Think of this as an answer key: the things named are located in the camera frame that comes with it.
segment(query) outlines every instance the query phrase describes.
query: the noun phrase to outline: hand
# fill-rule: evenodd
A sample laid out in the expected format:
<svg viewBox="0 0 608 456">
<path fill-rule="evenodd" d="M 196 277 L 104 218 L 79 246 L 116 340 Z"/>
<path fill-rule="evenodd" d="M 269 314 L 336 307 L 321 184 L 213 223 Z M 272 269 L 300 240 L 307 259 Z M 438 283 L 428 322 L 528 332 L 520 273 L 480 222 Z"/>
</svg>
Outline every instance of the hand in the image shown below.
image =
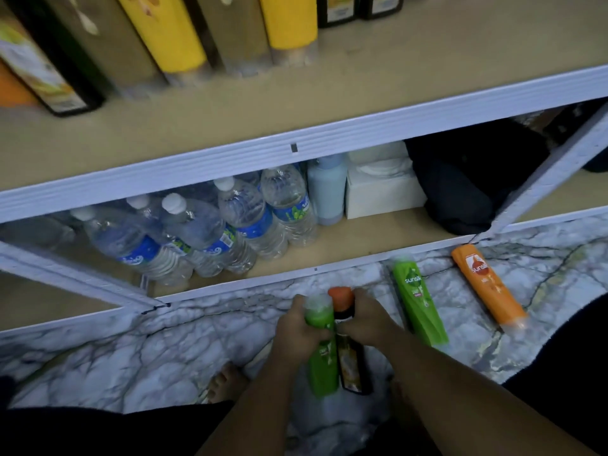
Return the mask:
<svg viewBox="0 0 608 456">
<path fill-rule="evenodd" d="M 356 288 L 354 293 L 354 317 L 348 322 L 338 323 L 336 329 L 347 334 L 355 341 L 384 350 L 387 341 L 403 329 L 387 314 L 376 299 L 369 296 L 363 288 Z"/>
<path fill-rule="evenodd" d="M 278 319 L 277 334 L 272 343 L 270 355 L 281 363 L 299 367 L 306 362 L 319 343 L 330 340 L 333 335 L 329 329 L 313 328 L 304 319 L 306 298 L 296 295 L 291 309 Z"/>
</svg>

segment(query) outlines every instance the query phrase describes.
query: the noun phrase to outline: gray marble tile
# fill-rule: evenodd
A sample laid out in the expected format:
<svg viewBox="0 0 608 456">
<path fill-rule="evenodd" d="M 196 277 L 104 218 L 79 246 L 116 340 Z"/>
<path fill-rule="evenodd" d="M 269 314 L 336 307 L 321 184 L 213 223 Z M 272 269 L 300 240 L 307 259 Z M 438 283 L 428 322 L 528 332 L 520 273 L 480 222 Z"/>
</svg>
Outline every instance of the gray marble tile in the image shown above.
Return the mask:
<svg viewBox="0 0 608 456">
<path fill-rule="evenodd" d="M 497 382 L 527 366 L 577 310 L 608 289 L 608 216 L 506 233 L 477 246 L 516 299 L 531 327 L 510 338 L 471 290 L 450 249 L 415 256 L 451 343 L 445 351 Z M 116 412 L 200 402 L 227 360 L 246 364 L 272 340 L 295 294 L 364 286 L 402 323 L 390 262 L 369 264 L 177 303 L 147 315 L 16 334 L 0 340 L 0 374 L 20 382 L 13 406 L 85 406 Z M 294 385 L 293 454 L 347 454 L 388 414 L 392 370 L 366 350 L 374 394 L 340 390 L 321 401 L 304 368 Z M 262 362 L 249 368 L 255 375 Z"/>
</svg>

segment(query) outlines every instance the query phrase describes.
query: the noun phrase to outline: tissue box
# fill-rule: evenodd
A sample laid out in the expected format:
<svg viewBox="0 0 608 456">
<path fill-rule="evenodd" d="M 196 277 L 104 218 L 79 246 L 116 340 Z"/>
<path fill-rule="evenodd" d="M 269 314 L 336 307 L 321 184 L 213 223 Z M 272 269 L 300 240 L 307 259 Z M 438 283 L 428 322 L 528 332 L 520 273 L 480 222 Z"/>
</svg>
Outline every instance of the tissue box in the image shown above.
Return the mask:
<svg viewBox="0 0 608 456">
<path fill-rule="evenodd" d="M 423 206 L 426 195 L 414 172 L 376 177 L 357 170 L 357 165 L 407 156 L 403 141 L 383 144 L 348 154 L 346 176 L 346 218 L 389 213 Z"/>
</svg>

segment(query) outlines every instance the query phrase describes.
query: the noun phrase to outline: bottle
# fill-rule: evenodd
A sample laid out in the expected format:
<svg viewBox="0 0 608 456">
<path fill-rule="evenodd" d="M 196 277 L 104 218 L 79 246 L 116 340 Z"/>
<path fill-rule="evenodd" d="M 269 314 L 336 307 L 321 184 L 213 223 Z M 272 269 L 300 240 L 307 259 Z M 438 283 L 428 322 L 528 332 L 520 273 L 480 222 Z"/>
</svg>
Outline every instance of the bottle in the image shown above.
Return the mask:
<svg viewBox="0 0 608 456">
<path fill-rule="evenodd" d="M 180 237 L 168 233 L 162 223 L 163 216 L 166 215 L 161 206 L 161 199 L 151 197 L 148 194 L 129 197 L 126 202 L 137 210 L 145 224 L 146 232 L 156 241 L 178 256 L 185 258 L 194 266 L 194 271 L 204 277 L 216 276 L 222 271 L 222 267 L 207 256 L 205 253 L 194 250 Z"/>
<path fill-rule="evenodd" d="M 197 0 L 226 71 L 253 76 L 272 67 L 259 0 Z"/>
<path fill-rule="evenodd" d="M 141 98 L 167 83 L 117 0 L 45 0 L 124 97 Z"/>
<path fill-rule="evenodd" d="M 393 275 L 397 282 L 401 301 L 414 333 L 427 345 L 436 347 L 449 343 L 446 329 L 435 308 L 433 299 L 413 259 L 395 264 Z"/>
<path fill-rule="evenodd" d="M 452 251 L 460 272 L 481 298 L 503 332 L 518 336 L 528 327 L 528 314 L 502 283 L 474 245 L 466 244 Z"/>
<path fill-rule="evenodd" d="M 272 62 L 307 66 L 319 55 L 316 0 L 260 0 Z"/>
<path fill-rule="evenodd" d="M 304 319 L 315 328 L 334 331 L 334 307 L 328 294 L 307 297 L 304 303 Z M 308 360 L 308 383 L 317 398 L 338 390 L 338 354 L 336 339 L 319 343 Z"/>
<path fill-rule="evenodd" d="M 75 237 L 71 227 L 49 216 L 35 216 L 0 225 L 0 241 L 17 245 L 29 244 L 54 250 L 72 243 Z"/>
<path fill-rule="evenodd" d="M 219 190 L 219 214 L 245 238 L 262 259 L 277 259 L 287 251 L 285 230 L 270 212 L 262 194 L 233 176 L 214 181 Z"/>
<path fill-rule="evenodd" d="M 173 86 L 207 81 L 211 66 L 183 0 L 118 0 Z"/>
<path fill-rule="evenodd" d="M 192 276 L 192 265 L 146 235 L 132 214 L 98 206 L 82 206 L 70 213 L 84 222 L 86 234 L 95 248 L 133 266 L 151 280 L 174 286 Z"/>
<path fill-rule="evenodd" d="M 320 29 L 354 20 L 359 0 L 317 0 L 317 22 Z"/>
<path fill-rule="evenodd" d="M 334 305 L 336 324 L 354 317 L 354 294 L 348 286 L 335 286 L 327 291 Z M 359 395 L 372 392 L 370 374 L 363 346 L 350 336 L 336 333 L 336 349 L 342 388 Z"/>
<path fill-rule="evenodd" d="M 101 106 L 102 94 L 70 54 L 57 45 L 48 25 L 24 9 L 22 2 L 26 1 L 0 0 L 0 58 L 58 117 Z"/>
<path fill-rule="evenodd" d="M 377 19 L 401 11 L 403 0 L 361 0 L 357 15 L 361 19 Z"/>
<path fill-rule="evenodd" d="M 343 154 L 308 162 L 308 191 L 319 224 L 332 225 L 344 216 L 347 171 Z"/>
<path fill-rule="evenodd" d="M 310 208 L 304 178 L 293 165 L 262 171 L 262 195 L 283 224 L 292 245 L 308 246 L 317 239 L 317 219 Z"/>
<path fill-rule="evenodd" d="M 251 171 L 249 173 L 237 174 L 235 176 L 237 179 L 241 181 L 245 181 L 253 185 L 256 189 L 260 189 L 260 172 L 259 171 Z"/>
<path fill-rule="evenodd" d="M 38 101 L 0 60 L 0 107 L 37 107 Z"/>
<path fill-rule="evenodd" d="M 255 252 L 226 225 L 215 206 L 171 193 L 163 199 L 162 207 L 172 214 L 165 222 L 169 233 L 183 238 L 225 269 L 239 275 L 254 266 Z"/>
</svg>

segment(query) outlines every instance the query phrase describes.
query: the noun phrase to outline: black pants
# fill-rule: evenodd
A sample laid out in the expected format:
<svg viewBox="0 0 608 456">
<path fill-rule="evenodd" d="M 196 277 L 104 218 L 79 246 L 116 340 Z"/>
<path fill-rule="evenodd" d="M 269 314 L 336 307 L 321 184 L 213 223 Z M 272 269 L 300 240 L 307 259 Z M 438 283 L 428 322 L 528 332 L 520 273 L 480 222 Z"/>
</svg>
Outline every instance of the black pants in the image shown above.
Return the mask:
<svg viewBox="0 0 608 456">
<path fill-rule="evenodd" d="M 604 295 L 575 314 L 528 368 L 504 384 L 540 414 L 605 455 L 608 401 L 603 329 L 607 315 L 608 295 Z M 5 402 L 9 395 L 4 393 Z M 68 407 L 5 410 L 0 420 L 0 452 L 193 455 L 232 406 L 232 402 L 175 406 L 128 415 Z M 389 444 L 391 437 L 400 445 Z M 370 446 L 374 454 L 385 445 L 394 452 L 403 441 L 392 422 L 378 429 Z"/>
</svg>

